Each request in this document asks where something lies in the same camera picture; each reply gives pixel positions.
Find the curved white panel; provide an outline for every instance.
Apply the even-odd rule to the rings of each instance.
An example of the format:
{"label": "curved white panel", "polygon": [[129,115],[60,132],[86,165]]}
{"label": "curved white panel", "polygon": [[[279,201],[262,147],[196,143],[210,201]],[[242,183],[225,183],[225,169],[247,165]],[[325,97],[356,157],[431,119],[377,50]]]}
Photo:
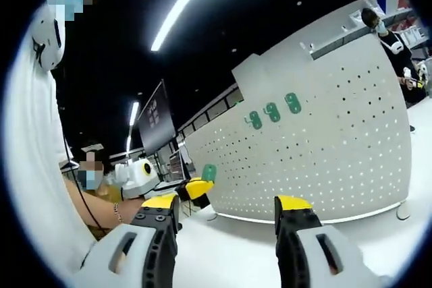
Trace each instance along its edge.
{"label": "curved white panel", "polygon": [[[266,69],[271,72],[269,64]],[[392,66],[373,36],[279,75],[272,94],[257,90],[253,100],[186,138],[197,170],[217,165],[209,193],[217,212],[273,220],[273,197],[286,194],[307,199],[328,221],[375,212],[407,197],[406,108]],[[291,113],[284,100],[291,92],[300,113]],[[267,103],[277,105],[280,121],[273,123],[263,112]],[[261,129],[245,122],[251,111],[258,112]]]}

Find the white floor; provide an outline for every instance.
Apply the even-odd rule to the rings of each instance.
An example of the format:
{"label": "white floor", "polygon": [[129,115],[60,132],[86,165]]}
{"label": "white floor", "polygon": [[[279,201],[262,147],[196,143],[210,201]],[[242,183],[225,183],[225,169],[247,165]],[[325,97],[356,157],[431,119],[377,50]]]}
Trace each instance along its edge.
{"label": "white floor", "polygon": [[[429,225],[432,211],[432,100],[408,110],[412,135],[412,177],[406,201],[410,217],[396,210],[336,226],[363,252],[378,275],[397,277],[409,264]],[[208,288],[280,287],[273,225],[215,218],[213,209],[182,220],[173,286]]]}

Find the black clothing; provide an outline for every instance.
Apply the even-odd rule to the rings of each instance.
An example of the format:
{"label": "black clothing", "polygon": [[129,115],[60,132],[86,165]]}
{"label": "black clothing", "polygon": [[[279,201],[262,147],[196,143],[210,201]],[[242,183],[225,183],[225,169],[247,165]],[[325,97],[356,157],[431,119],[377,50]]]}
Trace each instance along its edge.
{"label": "black clothing", "polygon": [[[389,48],[381,43],[381,46],[383,47],[385,54],[387,54],[387,57],[389,58],[390,63],[398,77],[404,76],[404,68],[407,67],[411,70],[411,77],[419,80],[419,74],[417,73],[417,70],[411,61],[411,50],[406,46],[402,37],[389,31],[387,36],[380,36],[379,38],[389,46],[392,46],[398,40],[404,45],[404,49],[395,55]],[[404,95],[405,101],[407,103],[418,103],[426,97],[425,89],[413,88],[412,90],[408,90],[405,85],[400,85],[400,88],[402,89],[402,94]]]}

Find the green peg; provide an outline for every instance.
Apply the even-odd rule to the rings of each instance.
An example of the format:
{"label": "green peg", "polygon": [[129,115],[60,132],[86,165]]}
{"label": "green peg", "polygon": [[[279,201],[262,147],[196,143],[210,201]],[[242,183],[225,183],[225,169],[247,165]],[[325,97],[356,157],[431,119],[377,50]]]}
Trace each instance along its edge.
{"label": "green peg", "polygon": [[281,114],[279,114],[279,111],[277,110],[275,103],[268,103],[265,108],[263,108],[264,114],[270,116],[270,120],[273,123],[276,123],[281,120]]}
{"label": "green peg", "polygon": [[215,165],[205,165],[202,170],[201,180],[213,181],[216,180],[216,166]]}
{"label": "green peg", "polygon": [[258,115],[258,113],[256,111],[251,111],[249,113],[249,118],[250,118],[250,121],[248,121],[246,119],[246,117],[244,118],[244,121],[246,123],[251,123],[252,126],[254,127],[254,129],[260,129],[260,128],[262,128],[263,123],[261,123],[261,118],[259,118],[259,115]]}
{"label": "green peg", "polygon": [[288,108],[290,108],[291,113],[298,114],[299,112],[302,111],[300,102],[298,101],[296,94],[294,94],[293,92],[285,96],[285,101],[288,104]]}

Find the bracelet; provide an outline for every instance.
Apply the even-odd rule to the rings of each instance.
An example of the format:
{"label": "bracelet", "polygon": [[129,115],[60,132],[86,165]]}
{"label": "bracelet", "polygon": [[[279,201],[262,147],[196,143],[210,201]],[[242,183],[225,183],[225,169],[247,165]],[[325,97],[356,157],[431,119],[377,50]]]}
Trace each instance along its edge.
{"label": "bracelet", "polygon": [[114,204],[114,214],[117,215],[117,219],[119,220],[119,223],[123,223],[122,216],[119,213],[119,203],[118,202],[116,202]]}

